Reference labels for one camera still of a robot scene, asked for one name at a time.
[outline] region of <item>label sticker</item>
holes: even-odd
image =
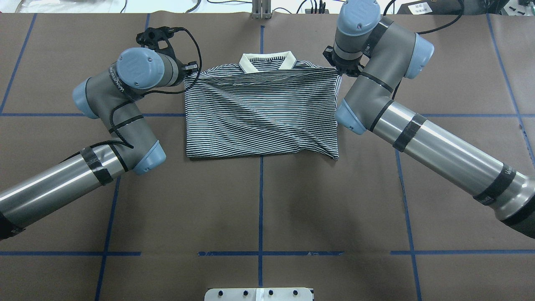
[[[412,14],[424,14],[424,13],[432,12],[427,2],[409,5],[408,8],[410,9],[410,12]]]

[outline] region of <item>striped shirt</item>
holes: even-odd
[[[196,73],[185,79],[192,84]],[[297,153],[338,159],[334,119],[341,77],[293,54],[244,54],[186,91],[186,156]]]

